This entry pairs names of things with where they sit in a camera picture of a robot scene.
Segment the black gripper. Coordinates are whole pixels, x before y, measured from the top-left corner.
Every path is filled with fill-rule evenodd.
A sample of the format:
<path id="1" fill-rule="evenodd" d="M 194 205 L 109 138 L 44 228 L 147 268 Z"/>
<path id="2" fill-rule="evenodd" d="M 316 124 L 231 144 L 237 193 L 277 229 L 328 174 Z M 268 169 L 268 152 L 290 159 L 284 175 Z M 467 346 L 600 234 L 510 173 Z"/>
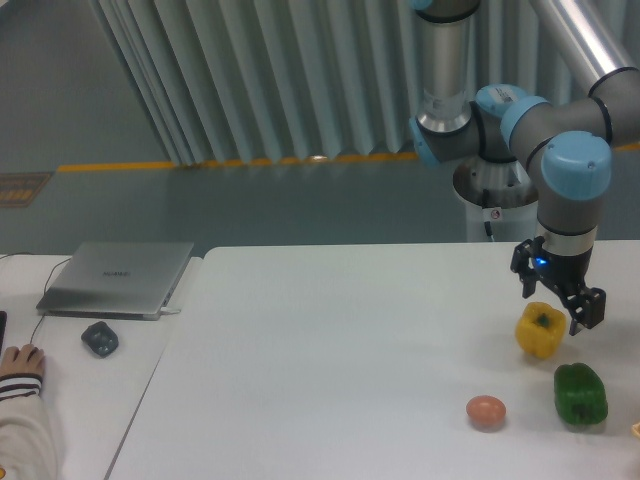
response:
<path id="1" fill-rule="evenodd" d="M 592 248 L 579 254 L 553 253 L 542 236 L 524 240 L 513 250 L 510 270 L 519 277 L 522 297 L 531 297 L 538 281 L 553 291 L 570 313 L 570 335 L 604 320 L 606 292 L 585 282 L 591 254 Z"/>

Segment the white striped sleeve forearm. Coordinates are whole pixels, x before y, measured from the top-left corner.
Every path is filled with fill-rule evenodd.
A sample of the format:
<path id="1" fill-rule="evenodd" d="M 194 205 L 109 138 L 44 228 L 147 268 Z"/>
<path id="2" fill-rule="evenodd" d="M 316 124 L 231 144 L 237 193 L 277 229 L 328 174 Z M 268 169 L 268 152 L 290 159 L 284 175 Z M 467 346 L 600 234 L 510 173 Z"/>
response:
<path id="1" fill-rule="evenodd" d="M 42 376 L 1 377 L 1 478 L 57 479 L 58 463 Z"/>

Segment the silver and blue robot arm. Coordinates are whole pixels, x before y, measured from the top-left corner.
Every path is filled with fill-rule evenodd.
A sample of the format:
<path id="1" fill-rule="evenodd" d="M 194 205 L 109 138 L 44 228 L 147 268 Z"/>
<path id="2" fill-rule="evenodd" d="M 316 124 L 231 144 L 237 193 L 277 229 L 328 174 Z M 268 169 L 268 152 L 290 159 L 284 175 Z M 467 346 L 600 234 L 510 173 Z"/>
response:
<path id="1" fill-rule="evenodd" d="M 428 164 L 473 157 L 523 170 L 537 193 L 535 235 L 514 249 L 511 270 L 531 296 L 552 291 L 578 332 L 605 316 L 606 295 L 585 282 L 612 151 L 639 138 L 639 70 L 588 1 L 536 1 L 546 27 L 586 98 L 555 106 L 506 84 L 465 97 L 469 28 L 475 1 L 414 1 L 429 29 L 423 104 L 410 122 Z"/>

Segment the person's hand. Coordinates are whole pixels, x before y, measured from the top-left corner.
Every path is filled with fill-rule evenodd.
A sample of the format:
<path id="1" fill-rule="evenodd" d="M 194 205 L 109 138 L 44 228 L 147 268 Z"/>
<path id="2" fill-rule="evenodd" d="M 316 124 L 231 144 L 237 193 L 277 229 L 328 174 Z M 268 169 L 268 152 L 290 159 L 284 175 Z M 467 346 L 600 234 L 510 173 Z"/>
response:
<path id="1" fill-rule="evenodd" d="M 44 351 L 33 344 L 21 348 L 8 347 L 1 360 L 1 380 L 19 380 L 21 383 L 38 381 L 42 384 L 45 365 Z"/>

